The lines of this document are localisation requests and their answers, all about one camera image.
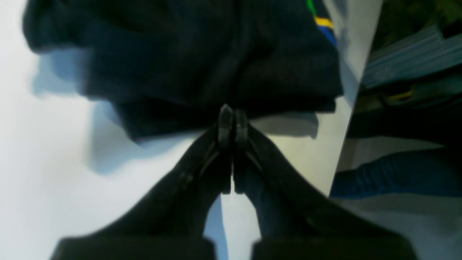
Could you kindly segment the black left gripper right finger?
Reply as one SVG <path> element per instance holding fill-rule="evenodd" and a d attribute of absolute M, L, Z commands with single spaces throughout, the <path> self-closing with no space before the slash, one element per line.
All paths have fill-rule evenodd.
<path fill-rule="evenodd" d="M 235 191 L 256 209 L 253 260 L 416 260 L 402 236 L 364 220 L 308 183 L 264 134 L 234 113 Z"/>

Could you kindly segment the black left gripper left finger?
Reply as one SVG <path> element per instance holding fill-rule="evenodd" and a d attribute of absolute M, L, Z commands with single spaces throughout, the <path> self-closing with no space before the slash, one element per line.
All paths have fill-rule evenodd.
<path fill-rule="evenodd" d="M 62 239 L 53 260 L 214 260 L 203 232 L 210 207 L 230 191 L 233 110 L 195 140 L 173 169 L 112 224 Z"/>

